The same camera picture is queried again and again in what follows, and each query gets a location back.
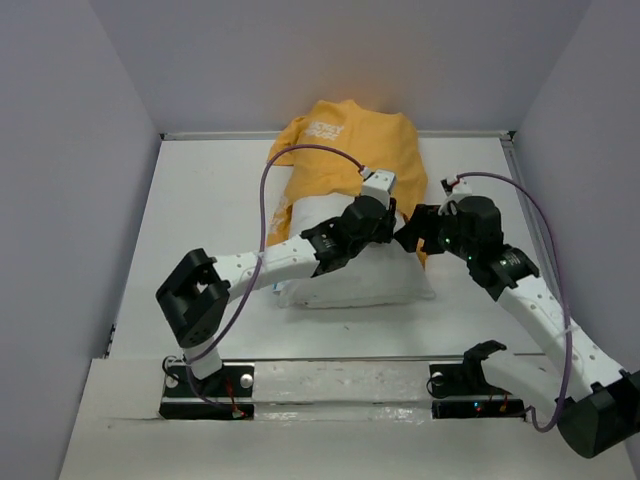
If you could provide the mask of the white pillow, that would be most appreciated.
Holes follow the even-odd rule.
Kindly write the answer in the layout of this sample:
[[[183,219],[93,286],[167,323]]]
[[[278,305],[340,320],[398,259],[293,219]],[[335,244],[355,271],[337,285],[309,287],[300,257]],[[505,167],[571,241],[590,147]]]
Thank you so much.
[[[281,308],[309,309],[407,304],[435,297],[418,256],[395,241],[368,245],[345,267],[312,278],[287,281],[277,295]]]

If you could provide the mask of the yellow orange pillowcase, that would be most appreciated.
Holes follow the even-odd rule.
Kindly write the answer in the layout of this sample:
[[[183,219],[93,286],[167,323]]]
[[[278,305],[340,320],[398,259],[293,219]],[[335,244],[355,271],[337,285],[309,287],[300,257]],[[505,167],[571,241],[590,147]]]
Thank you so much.
[[[367,110],[353,100],[318,101],[293,119],[277,136],[267,157],[268,169],[292,169],[275,213],[263,221],[261,243],[272,246],[289,238],[293,207],[309,197],[361,192],[359,172],[386,170],[395,174],[392,197],[396,213],[409,219],[424,200],[428,176],[418,133],[402,113]]]

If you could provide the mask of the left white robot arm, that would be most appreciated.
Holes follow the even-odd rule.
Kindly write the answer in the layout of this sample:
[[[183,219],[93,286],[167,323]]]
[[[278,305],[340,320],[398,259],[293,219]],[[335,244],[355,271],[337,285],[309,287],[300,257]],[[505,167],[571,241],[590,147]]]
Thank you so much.
[[[221,383],[217,332],[227,305],[279,282],[311,279],[347,265],[371,243],[393,239],[396,200],[361,195],[343,213],[263,252],[210,257],[189,251],[155,294],[189,368],[186,381],[209,395]]]

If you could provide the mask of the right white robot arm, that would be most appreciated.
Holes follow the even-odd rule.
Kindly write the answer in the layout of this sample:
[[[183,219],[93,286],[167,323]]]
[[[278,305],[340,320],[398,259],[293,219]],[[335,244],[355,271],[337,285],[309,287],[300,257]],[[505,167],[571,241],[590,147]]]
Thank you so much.
[[[419,205],[395,235],[402,247],[465,261],[472,280],[511,315],[553,364],[519,361],[497,340],[465,351],[449,380],[507,391],[554,420],[568,446],[591,459],[639,431],[639,375],[601,350],[551,292],[535,263],[504,241],[494,202],[471,195],[452,208]]]

